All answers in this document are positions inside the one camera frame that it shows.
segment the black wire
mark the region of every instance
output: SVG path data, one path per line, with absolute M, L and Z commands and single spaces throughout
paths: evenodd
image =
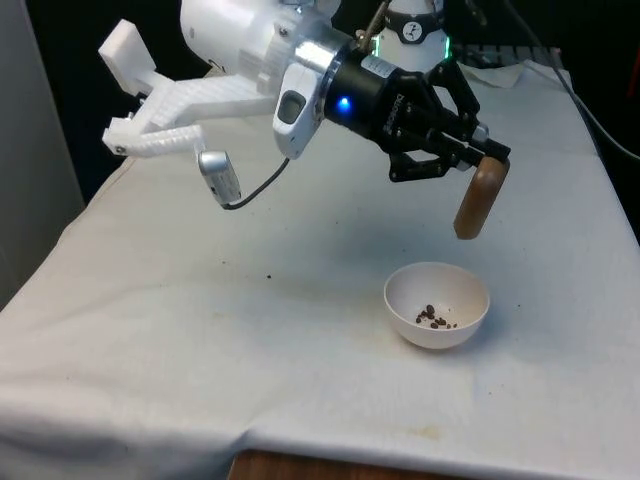
M 571 100 L 573 100 L 573 103 L 576 104 L 576 107 L 578 107 L 578 110 L 582 110 L 589 117 L 589 119 L 593 122 L 593 124 L 600 131 L 600 133 L 602 133 L 602 135 L 604 135 L 604 137 L 614 147 L 616 147 L 619 151 L 624 153 L 626 156 L 628 156 L 632 160 L 640 161 L 640 156 L 639 155 L 636 155 L 632 151 L 627 150 L 620 142 L 618 142 L 615 138 L 613 138 L 613 135 L 611 135 L 602 126 L 602 124 L 598 121 L 596 116 L 593 113 L 591 113 L 591 110 L 589 110 L 589 107 L 587 107 L 587 105 L 584 103 L 584 101 L 573 91 L 573 88 L 571 88 L 569 86 L 569 84 L 567 83 L 567 81 L 564 78 L 564 75 L 562 75 L 562 73 L 560 72 L 560 67 L 556 63 L 556 59 L 553 58 L 552 55 L 549 55 L 549 52 L 547 52 L 546 47 L 542 44 L 542 42 L 540 41 L 540 39 L 538 38 L 536 33 L 529 26 L 529 24 L 525 21 L 525 19 L 522 18 L 522 15 L 520 15 L 518 10 L 516 10 L 516 8 L 513 6 L 513 4 L 511 3 L 511 0 L 502 0 L 502 2 L 504 4 L 505 8 L 507 9 L 507 11 L 509 12 L 509 14 L 511 14 L 511 16 L 516 21 L 516 23 L 527 34 L 527 36 L 529 37 L 529 40 L 532 41 L 536 47 L 538 47 L 538 48 L 540 48 L 542 50 L 542 54 L 544 55 L 545 60 L 549 63 L 549 65 L 551 65 L 551 68 L 553 68 L 553 71 L 558 76 L 558 79 L 560 80 L 560 83 L 562 84 L 564 89 L 567 91 L 567 93 L 571 97 Z
M 269 179 L 266 182 L 260 185 L 256 189 L 256 191 L 253 192 L 251 195 L 249 195 L 247 198 L 245 198 L 244 200 L 238 203 L 233 203 L 233 204 L 227 203 L 225 205 L 222 205 L 222 208 L 224 208 L 225 210 L 232 211 L 232 210 L 240 210 L 242 207 L 246 207 L 249 203 L 255 200 L 255 198 L 258 195 L 264 192 L 273 182 L 275 182 L 280 175 L 282 175 L 282 172 L 285 171 L 290 161 L 291 160 L 289 158 L 285 158 L 284 162 L 282 162 L 282 165 L 280 165 L 280 168 L 278 168 L 278 170 L 276 170 L 276 172 L 273 175 L 271 175 L 271 177 L 269 177 Z

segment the white tablecloth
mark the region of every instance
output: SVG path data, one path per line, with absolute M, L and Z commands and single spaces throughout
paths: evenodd
M 514 149 L 473 242 L 451 226 L 472 172 L 393 185 L 374 145 L 329 124 L 235 213 L 190 157 L 128 160 L 0 315 L 0 478 L 221 478 L 245 448 L 638 478 L 631 228 L 565 93 L 532 72 L 473 88 Z M 245 191 L 281 161 L 269 123 L 210 124 Z M 384 281 L 416 261 L 490 288 L 463 347 L 388 325 Z

